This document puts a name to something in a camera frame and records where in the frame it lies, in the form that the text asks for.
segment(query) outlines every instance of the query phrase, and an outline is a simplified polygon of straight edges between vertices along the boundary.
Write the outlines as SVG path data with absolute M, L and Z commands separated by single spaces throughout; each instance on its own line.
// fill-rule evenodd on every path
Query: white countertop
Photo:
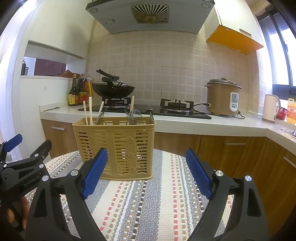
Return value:
M 54 108 L 56 106 L 59 106 L 61 108 L 43 112 L 43 110 Z M 78 111 L 78 109 L 80 108 L 83 108 L 83 106 L 68 107 L 61 103 L 44 105 L 40 106 L 40 118 L 45 120 L 74 123 L 79 119 L 84 118 L 85 116 L 84 111 Z M 93 118 L 96 118 L 97 116 L 98 113 L 93 112 Z M 105 112 L 104 116 L 106 117 L 126 115 L 120 113 Z M 215 136 L 266 136 L 296 155 L 296 139 L 280 130 L 296 130 L 296 126 L 280 120 L 276 120 L 275 124 L 271 124 L 249 115 L 245 116 L 246 118 L 244 120 L 221 118 L 215 116 L 211 116 L 211 120 L 206 120 L 197 118 L 155 115 L 155 131 Z

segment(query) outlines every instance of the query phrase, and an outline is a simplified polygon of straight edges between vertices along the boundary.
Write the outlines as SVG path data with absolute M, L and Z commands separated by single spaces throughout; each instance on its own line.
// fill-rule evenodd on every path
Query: rice cooker control panel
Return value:
M 231 111 L 236 112 L 239 105 L 239 94 L 238 93 L 230 93 L 230 103 L 229 108 Z

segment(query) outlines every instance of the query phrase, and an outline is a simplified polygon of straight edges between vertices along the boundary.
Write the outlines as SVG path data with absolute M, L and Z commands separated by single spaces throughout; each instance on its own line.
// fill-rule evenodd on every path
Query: wok handle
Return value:
M 104 75 L 104 76 L 107 76 L 107 77 L 111 78 L 112 81 L 117 81 L 117 80 L 119 80 L 119 76 L 115 76 L 115 75 L 108 74 L 108 73 L 104 72 L 104 71 L 101 70 L 101 69 L 97 70 L 97 72 L 98 72 L 99 74 L 102 74 L 102 75 Z

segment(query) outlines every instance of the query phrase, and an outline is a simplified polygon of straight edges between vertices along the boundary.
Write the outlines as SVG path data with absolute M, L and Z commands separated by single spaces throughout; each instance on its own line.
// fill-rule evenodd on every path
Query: window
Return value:
M 66 64 L 46 59 L 24 57 L 24 63 L 21 75 L 59 76 L 66 71 Z
M 296 38 L 282 15 L 273 7 L 258 17 L 272 69 L 273 94 L 296 98 Z

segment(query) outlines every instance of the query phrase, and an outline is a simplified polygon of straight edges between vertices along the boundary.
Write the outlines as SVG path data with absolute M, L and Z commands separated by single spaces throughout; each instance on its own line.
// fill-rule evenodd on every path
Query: power cord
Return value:
M 205 112 L 201 112 L 201 111 L 196 110 L 194 107 L 197 106 L 197 105 L 205 105 L 205 106 L 210 107 L 211 104 L 210 104 L 210 103 L 200 103 L 200 104 L 195 104 L 195 105 L 193 106 L 193 110 L 196 111 L 197 113 L 200 113 L 200 114 L 213 115 L 213 116 L 218 116 L 218 117 L 223 117 L 223 118 L 235 118 L 235 119 L 240 119 L 240 120 L 245 119 L 245 117 L 242 116 L 242 114 L 241 114 L 240 111 L 237 112 L 237 115 L 240 115 L 241 117 L 237 117 L 237 116 L 228 116 L 228 115 L 216 115 L 216 114 L 210 114 L 210 113 L 205 113 Z

